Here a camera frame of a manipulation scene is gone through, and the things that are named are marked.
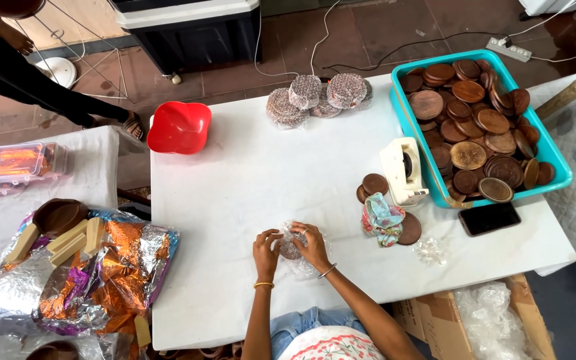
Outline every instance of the woman's hand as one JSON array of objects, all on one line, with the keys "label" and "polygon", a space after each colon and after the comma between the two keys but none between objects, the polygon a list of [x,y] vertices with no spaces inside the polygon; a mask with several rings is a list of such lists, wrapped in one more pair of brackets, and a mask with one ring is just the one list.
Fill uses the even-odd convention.
[{"label": "woman's hand", "polygon": [[0,20],[0,37],[23,55],[28,56],[33,52],[35,43],[3,20]]},{"label": "woman's hand", "polygon": [[325,273],[332,265],[328,261],[328,255],[326,254],[326,245],[324,243],[324,237],[319,232],[319,229],[315,225],[304,224],[302,222],[293,222],[291,233],[302,233],[308,239],[308,246],[304,246],[301,241],[292,238],[292,243],[299,249],[301,255],[303,255],[312,266],[315,266],[317,271],[320,273]]},{"label": "woman's hand", "polygon": [[277,241],[274,249],[270,249],[270,246],[283,237],[277,229],[269,229],[257,235],[257,240],[252,245],[252,257],[255,258],[257,266],[257,282],[273,282],[275,279],[281,244]]}]

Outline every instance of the turquoise plastic basket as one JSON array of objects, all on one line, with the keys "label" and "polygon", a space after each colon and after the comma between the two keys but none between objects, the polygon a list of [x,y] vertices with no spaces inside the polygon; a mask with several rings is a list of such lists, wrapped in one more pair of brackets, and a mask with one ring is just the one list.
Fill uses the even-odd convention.
[{"label": "turquoise plastic basket", "polygon": [[[417,119],[408,104],[408,100],[404,94],[404,91],[399,84],[398,78],[404,76],[407,72],[418,67],[428,67],[428,65],[436,63],[446,63],[452,65],[453,62],[460,59],[484,59],[488,61],[492,68],[497,71],[502,84],[508,89],[513,90],[518,88],[515,80],[510,75],[506,66],[501,62],[501,59],[492,51],[489,50],[475,50],[467,51],[465,53],[458,53],[452,55],[439,56],[437,58],[430,58],[426,60],[414,61],[404,65],[396,67],[392,73],[392,84],[393,87],[390,89],[390,101],[392,106],[395,108],[397,118],[399,119],[399,124],[406,136],[411,136],[417,140],[420,147],[421,154],[421,174],[430,191],[430,196],[437,206],[441,208],[472,208],[477,206],[484,206],[492,204],[489,200],[476,200],[468,202],[458,202],[453,200],[448,194],[448,189],[444,185],[444,180],[442,179],[437,164],[430,154],[430,148],[424,139],[421,129],[417,123]],[[524,197],[536,195],[539,193],[551,192],[553,190],[564,188],[572,182],[572,171],[568,166],[568,163],[561,155],[561,152],[552,141],[552,138],[544,128],[540,119],[535,114],[532,106],[528,107],[528,110],[524,112],[524,117],[530,121],[531,125],[539,130],[541,137],[537,143],[539,151],[537,153],[537,160],[548,161],[555,167],[555,178],[553,181],[544,186],[535,186],[532,190],[526,190],[523,192],[518,192],[515,194],[514,199],[521,199]]]}]

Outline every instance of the tiled floor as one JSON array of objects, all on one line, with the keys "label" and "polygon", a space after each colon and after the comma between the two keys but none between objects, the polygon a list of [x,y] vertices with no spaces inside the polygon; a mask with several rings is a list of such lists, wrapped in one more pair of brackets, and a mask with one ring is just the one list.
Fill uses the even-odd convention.
[{"label": "tiled floor", "polygon": [[[308,74],[312,47],[325,34],[326,9],[290,13],[264,18],[261,44],[264,62],[259,69],[268,74],[297,72]],[[333,9],[328,15],[330,37],[322,43],[314,59],[316,75],[331,76],[342,63],[359,69],[372,69],[397,47],[412,42],[449,37],[465,31],[519,33],[542,21],[518,21],[523,7],[517,0],[377,0]],[[446,40],[406,46],[388,55],[372,71],[338,66],[339,71],[354,71],[365,77],[389,73],[402,62],[456,53],[483,47],[490,35],[456,35]],[[513,37],[516,44],[534,56],[564,59],[576,56],[576,12],[565,13],[524,34]],[[91,63],[106,54],[86,57]],[[519,86],[533,86],[576,72],[576,60],[549,63],[531,60],[522,63],[502,57]],[[121,53],[127,93],[132,100],[105,99],[142,115],[144,122],[165,101],[198,101],[205,104],[236,101],[267,95],[288,86],[292,76],[265,76],[251,62],[241,62],[183,74],[183,83],[173,85],[161,77],[141,48]],[[76,62],[80,74],[88,68]],[[109,56],[97,67],[112,84],[120,84],[119,59]],[[90,72],[73,90],[85,94],[117,96],[118,92],[100,75]],[[79,128],[68,120],[36,106],[0,97],[0,145],[35,140]],[[149,184],[148,156],[133,156],[120,162],[120,186],[136,188]]]}]

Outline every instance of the white round base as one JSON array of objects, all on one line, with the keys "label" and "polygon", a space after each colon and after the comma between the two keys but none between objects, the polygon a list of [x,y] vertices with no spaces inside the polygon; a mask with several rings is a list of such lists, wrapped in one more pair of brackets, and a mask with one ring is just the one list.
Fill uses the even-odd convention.
[{"label": "white round base", "polygon": [[55,83],[64,86],[66,88],[71,88],[75,79],[77,78],[77,68],[75,65],[64,58],[49,58],[45,62],[39,61],[35,65],[41,69],[48,70],[50,66],[50,71],[46,71],[46,75],[53,80]]}]

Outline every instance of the silver bangle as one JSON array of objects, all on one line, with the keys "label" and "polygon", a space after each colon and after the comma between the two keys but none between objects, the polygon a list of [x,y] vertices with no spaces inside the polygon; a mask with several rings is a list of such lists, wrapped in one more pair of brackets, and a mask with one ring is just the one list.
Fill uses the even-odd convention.
[{"label": "silver bangle", "polygon": [[334,269],[335,267],[337,267],[337,263],[332,264],[332,266],[330,267],[330,269],[329,269],[327,272],[321,274],[321,275],[317,278],[317,280],[319,280],[319,279],[321,279],[322,277],[326,276],[326,275],[327,275],[329,272],[331,272],[332,269]]}]

